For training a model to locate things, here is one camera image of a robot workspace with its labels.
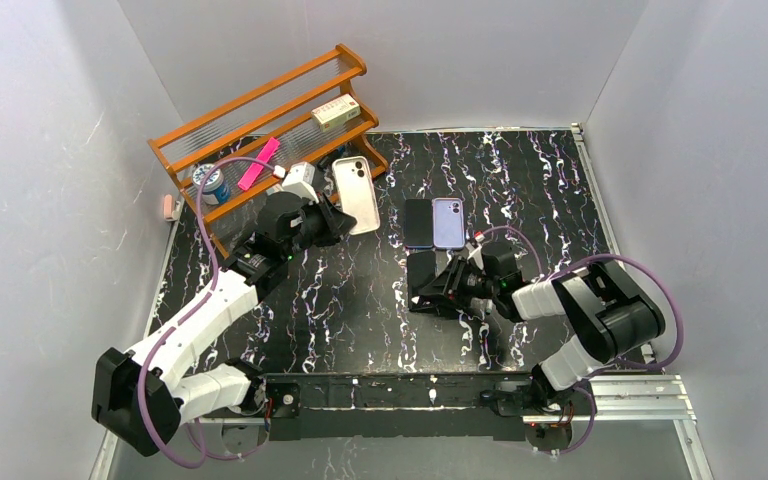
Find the lilac phone case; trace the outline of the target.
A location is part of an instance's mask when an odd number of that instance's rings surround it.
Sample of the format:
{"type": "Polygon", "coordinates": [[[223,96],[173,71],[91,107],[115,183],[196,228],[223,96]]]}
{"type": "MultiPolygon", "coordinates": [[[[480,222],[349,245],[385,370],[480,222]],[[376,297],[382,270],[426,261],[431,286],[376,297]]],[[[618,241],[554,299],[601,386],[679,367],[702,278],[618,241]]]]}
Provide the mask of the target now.
{"type": "Polygon", "coordinates": [[[433,246],[439,250],[460,250],[465,246],[463,201],[458,198],[432,200],[433,246]]]}

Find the cream cardboard box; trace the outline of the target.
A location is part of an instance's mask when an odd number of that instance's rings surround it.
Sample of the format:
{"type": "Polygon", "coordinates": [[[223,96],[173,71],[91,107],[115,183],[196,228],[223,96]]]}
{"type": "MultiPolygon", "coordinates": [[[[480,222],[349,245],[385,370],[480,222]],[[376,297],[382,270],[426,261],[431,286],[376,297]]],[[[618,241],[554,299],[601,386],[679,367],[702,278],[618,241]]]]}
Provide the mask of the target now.
{"type": "Polygon", "coordinates": [[[350,94],[343,94],[311,111],[311,118],[323,133],[331,131],[360,115],[359,102],[350,94]]]}

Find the orange wooden shelf rack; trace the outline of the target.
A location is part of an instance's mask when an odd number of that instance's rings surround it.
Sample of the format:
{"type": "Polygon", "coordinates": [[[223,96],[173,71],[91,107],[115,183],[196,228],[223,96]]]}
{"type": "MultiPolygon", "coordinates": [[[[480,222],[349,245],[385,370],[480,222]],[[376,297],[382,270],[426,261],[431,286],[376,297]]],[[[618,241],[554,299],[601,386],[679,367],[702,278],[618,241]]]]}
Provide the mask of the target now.
{"type": "Polygon", "coordinates": [[[379,124],[366,105],[358,116],[323,132],[315,108],[343,94],[353,95],[354,78],[367,72],[364,60],[344,44],[261,85],[185,125],[148,142],[149,147],[190,208],[199,206],[192,170],[233,156],[256,156],[267,141],[279,141],[273,165],[288,168],[304,161],[321,162],[341,146],[365,157],[378,178],[388,161],[366,134],[379,124]]]}

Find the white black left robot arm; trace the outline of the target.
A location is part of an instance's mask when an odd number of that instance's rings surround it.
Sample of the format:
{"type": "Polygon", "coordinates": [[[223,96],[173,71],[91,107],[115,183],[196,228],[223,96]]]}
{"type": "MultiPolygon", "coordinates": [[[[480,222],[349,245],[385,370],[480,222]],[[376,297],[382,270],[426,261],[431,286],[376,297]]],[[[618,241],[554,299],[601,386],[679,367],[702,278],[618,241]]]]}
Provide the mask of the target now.
{"type": "Polygon", "coordinates": [[[339,243],[356,226],[323,194],[267,197],[211,283],[154,333],[124,351],[109,348],[95,366],[91,416],[139,454],[167,453],[179,427],[252,397],[258,369],[231,360],[200,374],[189,369],[236,320],[284,279],[312,246],[339,243]]]}

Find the beige pink phone case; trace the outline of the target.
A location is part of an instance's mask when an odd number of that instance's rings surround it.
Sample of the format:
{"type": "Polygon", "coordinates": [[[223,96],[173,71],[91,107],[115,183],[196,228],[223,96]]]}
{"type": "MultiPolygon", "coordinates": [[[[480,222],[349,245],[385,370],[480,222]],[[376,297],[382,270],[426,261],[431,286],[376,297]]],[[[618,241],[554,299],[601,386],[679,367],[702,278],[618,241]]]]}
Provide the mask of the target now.
{"type": "Polygon", "coordinates": [[[337,159],[332,164],[332,175],[342,211],[356,220],[349,234],[357,236],[376,231],[381,221],[367,159],[363,156],[337,159]]]}

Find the pink flat bar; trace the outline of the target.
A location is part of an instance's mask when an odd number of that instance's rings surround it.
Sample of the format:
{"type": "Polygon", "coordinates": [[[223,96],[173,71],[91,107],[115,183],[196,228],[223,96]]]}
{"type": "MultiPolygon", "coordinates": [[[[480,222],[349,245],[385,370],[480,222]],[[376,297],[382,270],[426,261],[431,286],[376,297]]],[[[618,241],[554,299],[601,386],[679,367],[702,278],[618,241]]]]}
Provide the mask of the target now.
{"type": "Polygon", "coordinates": [[[248,191],[257,181],[263,170],[271,161],[277,150],[280,148],[280,141],[270,137],[256,156],[256,161],[252,163],[245,173],[240,177],[237,186],[242,191],[248,191]]]}

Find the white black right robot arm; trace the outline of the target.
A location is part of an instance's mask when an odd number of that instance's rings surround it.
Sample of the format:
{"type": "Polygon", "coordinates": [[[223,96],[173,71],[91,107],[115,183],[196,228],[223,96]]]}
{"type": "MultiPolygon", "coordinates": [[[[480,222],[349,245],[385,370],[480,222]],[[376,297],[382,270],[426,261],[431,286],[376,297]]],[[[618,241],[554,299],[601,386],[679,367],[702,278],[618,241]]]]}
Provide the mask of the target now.
{"type": "Polygon", "coordinates": [[[455,256],[442,271],[436,266],[432,251],[409,256],[412,310],[459,312],[486,300],[514,323],[567,318],[572,338],[531,373],[531,392],[544,398],[570,390],[666,329],[661,310],[611,257],[587,261],[554,279],[532,282],[524,279],[512,246],[491,241],[455,256]]]}

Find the pink eraser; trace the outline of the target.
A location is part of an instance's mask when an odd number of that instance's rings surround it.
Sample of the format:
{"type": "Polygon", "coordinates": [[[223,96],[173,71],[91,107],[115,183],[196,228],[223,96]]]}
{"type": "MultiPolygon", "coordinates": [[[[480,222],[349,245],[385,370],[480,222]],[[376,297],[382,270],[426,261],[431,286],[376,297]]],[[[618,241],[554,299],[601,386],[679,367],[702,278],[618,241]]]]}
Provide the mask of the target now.
{"type": "Polygon", "coordinates": [[[164,195],[162,200],[162,214],[166,221],[174,220],[174,206],[175,202],[173,197],[169,194],[164,195]]]}

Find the black smartphone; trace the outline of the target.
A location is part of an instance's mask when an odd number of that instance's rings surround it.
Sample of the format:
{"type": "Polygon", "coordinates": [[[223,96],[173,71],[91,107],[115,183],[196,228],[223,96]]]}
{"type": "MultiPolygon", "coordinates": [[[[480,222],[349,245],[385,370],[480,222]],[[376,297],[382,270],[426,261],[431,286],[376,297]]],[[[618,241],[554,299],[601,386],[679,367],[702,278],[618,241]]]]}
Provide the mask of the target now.
{"type": "Polygon", "coordinates": [[[433,247],[433,212],[431,200],[405,200],[403,235],[406,248],[431,249],[433,247]]]}

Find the black phone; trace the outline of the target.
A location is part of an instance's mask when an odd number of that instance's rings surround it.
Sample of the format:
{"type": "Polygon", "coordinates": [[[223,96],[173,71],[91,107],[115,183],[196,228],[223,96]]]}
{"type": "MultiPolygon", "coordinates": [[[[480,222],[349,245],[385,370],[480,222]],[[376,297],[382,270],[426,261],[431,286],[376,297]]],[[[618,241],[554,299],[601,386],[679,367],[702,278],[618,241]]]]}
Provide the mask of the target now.
{"type": "Polygon", "coordinates": [[[424,250],[411,253],[407,257],[406,276],[411,296],[418,296],[419,291],[436,277],[436,253],[424,250]]]}

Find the black base bar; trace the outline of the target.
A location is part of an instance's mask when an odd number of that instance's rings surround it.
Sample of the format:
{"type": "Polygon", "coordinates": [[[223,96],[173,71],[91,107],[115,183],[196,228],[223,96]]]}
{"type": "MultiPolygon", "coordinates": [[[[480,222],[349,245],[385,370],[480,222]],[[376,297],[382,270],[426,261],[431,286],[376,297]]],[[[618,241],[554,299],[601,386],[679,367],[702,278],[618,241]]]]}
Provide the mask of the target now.
{"type": "Polygon", "coordinates": [[[270,374],[273,439],[524,439],[553,416],[527,407],[524,373],[270,374]]]}

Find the blue lidded jar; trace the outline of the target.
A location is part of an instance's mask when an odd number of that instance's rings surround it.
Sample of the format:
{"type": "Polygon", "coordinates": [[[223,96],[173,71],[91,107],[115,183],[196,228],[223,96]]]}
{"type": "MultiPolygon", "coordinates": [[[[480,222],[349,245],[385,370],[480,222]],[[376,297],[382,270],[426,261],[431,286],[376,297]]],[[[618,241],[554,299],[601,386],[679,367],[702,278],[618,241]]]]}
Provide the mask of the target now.
{"type": "Polygon", "coordinates": [[[201,202],[209,206],[218,206],[226,203],[231,196],[230,188],[220,169],[215,169],[213,164],[198,166],[192,173],[193,186],[201,191],[201,202]]]}

